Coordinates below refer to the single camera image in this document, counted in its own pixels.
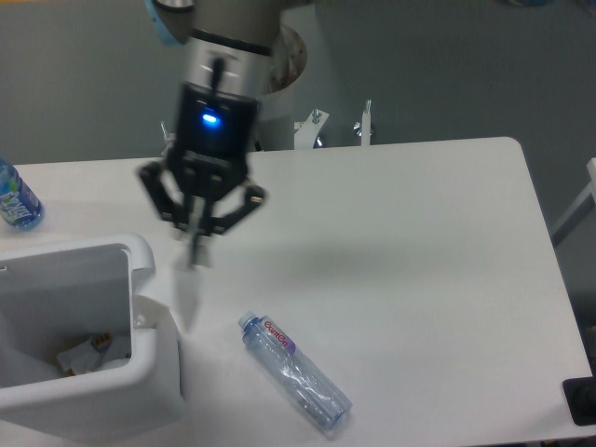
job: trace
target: clear plastic bottle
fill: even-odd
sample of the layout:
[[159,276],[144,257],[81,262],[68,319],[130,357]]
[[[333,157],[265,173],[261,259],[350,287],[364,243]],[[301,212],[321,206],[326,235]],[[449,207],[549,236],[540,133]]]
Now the clear plastic bottle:
[[0,216],[18,230],[30,230],[44,218],[44,207],[14,166],[0,158]]
[[345,394],[305,356],[270,317],[252,312],[238,321],[242,341],[290,396],[326,432],[332,432],[352,408]]

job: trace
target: black object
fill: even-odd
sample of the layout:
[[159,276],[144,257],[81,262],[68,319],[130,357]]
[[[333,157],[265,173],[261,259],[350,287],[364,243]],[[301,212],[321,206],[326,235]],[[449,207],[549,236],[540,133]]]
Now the black object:
[[264,47],[262,45],[257,44],[250,44],[239,39],[232,39],[223,35],[208,33],[203,30],[195,29],[191,32],[191,36],[198,40],[211,42],[212,44],[221,45],[223,47],[230,47],[249,53],[260,54],[262,56],[271,56],[272,52],[270,47]]
[[567,379],[562,389],[576,425],[596,425],[596,377]]
[[[191,229],[195,197],[204,199],[203,211],[193,229],[190,264],[197,264],[202,237],[222,235],[259,208],[265,200],[263,188],[248,179],[246,156],[259,102],[253,98],[217,90],[225,69],[224,60],[212,63],[211,89],[186,83],[178,116],[176,141],[162,162],[142,167],[139,176],[159,217],[180,230]],[[161,175],[169,170],[183,193],[177,203],[167,193]],[[215,203],[236,187],[245,188],[244,202],[237,210],[213,217]]]

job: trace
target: bottle cap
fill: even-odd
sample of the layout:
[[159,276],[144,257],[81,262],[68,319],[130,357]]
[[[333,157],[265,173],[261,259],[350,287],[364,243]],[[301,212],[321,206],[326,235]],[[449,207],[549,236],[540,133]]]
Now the bottle cap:
[[251,321],[252,319],[255,319],[255,318],[257,318],[256,315],[254,315],[252,312],[247,312],[242,317],[240,317],[240,319],[238,320],[238,326],[240,326],[242,329],[244,329],[244,328],[246,328],[246,325],[249,324],[249,321]]

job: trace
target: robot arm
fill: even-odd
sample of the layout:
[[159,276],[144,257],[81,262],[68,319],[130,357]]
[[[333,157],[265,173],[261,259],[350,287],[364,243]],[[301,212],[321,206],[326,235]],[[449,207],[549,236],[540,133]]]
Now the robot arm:
[[[225,233],[264,202],[264,190],[248,178],[246,155],[259,108],[255,98],[264,93],[287,2],[146,2],[154,9],[154,22],[158,16],[171,38],[190,46],[191,63],[182,85],[176,140],[161,162],[140,170],[140,177],[159,217],[190,235],[190,264],[199,264],[198,248],[205,237]],[[182,191],[183,203],[169,197],[161,182],[165,170]],[[245,189],[244,203],[214,217],[217,201],[239,186]],[[203,209],[194,219],[198,198]]]

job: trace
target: white trash bin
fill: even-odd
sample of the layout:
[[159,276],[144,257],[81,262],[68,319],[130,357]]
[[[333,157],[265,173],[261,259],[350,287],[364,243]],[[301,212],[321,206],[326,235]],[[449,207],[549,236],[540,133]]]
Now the white trash bin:
[[[136,235],[0,252],[0,419],[103,441],[181,418],[178,329],[167,308],[135,299],[154,273]],[[141,305],[151,326],[138,324]],[[105,332],[130,336],[130,361],[64,377],[56,355]]]

